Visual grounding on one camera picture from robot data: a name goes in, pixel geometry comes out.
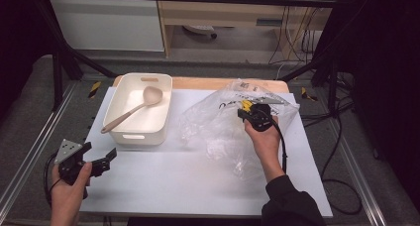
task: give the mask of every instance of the spoon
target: spoon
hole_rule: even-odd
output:
[[[160,89],[152,87],[152,86],[147,86],[145,90],[143,91],[143,99],[145,100],[145,102],[133,108],[129,112],[123,114],[122,116],[116,118],[111,123],[107,124],[105,127],[102,128],[101,133],[105,134],[113,130],[115,127],[117,127],[119,124],[121,124],[124,120],[126,120],[128,117],[130,117],[130,115],[132,115],[134,112],[138,111],[139,109],[145,106],[158,104],[161,101],[162,97],[163,97],[163,93]]]

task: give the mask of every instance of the black sleeve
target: black sleeve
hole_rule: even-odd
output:
[[[269,202],[262,208],[262,225],[325,225],[315,200],[297,191],[288,175],[273,179],[265,189]]]

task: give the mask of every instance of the plastic bag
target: plastic bag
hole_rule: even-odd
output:
[[[243,120],[238,117],[241,101],[258,97],[284,102],[270,107],[271,115],[278,116],[278,126],[285,136],[290,122],[299,111],[299,105],[289,103],[260,86],[237,79],[181,114],[181,138],[187,142],[195,137],[201,138],[206,144],[207,156],[213,160],[231,160],[233,173],[240,179],[263,174],[253,142],[245,132]]]

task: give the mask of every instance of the yellow clip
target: yellow clip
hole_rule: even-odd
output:
[[[244,111],[250,112],[251,111],[251,106],[253,106],[253,102],[249,101],[249,100],[243,100],[241,101],[242,103],[242,109]]]

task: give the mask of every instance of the white table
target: white table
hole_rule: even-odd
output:
[[[110,87],[86,139],[92,150],[85,159],[103,158],[113,148],[111,169],[92,177],[81,211],[121,216],[258,217],[268,201],[265,179],[240,180],[233,165],[206,157],[205,146],[186,147],[177,132],[177,117],[214,90],[173,89],[167,138],[160,146],[130,150],[101,134],[102,121],[115,87]],[[290,93],[280,93],[295,102]],[[298,190],[307,191],[322,216],[332,217],[300,116],[284,136],[287,173]]]

